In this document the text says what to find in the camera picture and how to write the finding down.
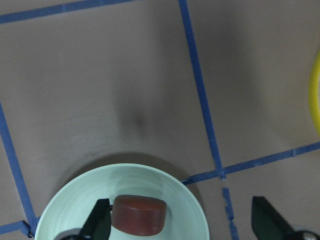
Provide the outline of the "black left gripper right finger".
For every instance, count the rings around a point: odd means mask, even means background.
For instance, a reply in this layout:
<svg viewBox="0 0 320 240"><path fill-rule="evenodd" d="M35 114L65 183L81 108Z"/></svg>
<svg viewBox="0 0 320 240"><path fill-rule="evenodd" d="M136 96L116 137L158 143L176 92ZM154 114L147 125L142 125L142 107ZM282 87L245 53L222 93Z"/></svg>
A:
<svg viewBox="0 0 320 240"><path fill-rule="evenodd" d="M251 227L258 240L303 239L303 233L295 231L263 196L252 198Z"/></svg>

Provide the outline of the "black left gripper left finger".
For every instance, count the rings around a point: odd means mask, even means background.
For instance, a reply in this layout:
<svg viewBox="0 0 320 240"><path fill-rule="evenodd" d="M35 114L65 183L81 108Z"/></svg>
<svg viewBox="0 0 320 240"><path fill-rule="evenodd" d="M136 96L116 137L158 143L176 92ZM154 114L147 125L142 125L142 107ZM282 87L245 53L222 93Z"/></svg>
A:
<svg viewBox="0 0 320 240"><path fill-rule="evenodd" d="M98 199L79 232L81 240L108 240L111 234L111 205L108 198Z"/></svg>

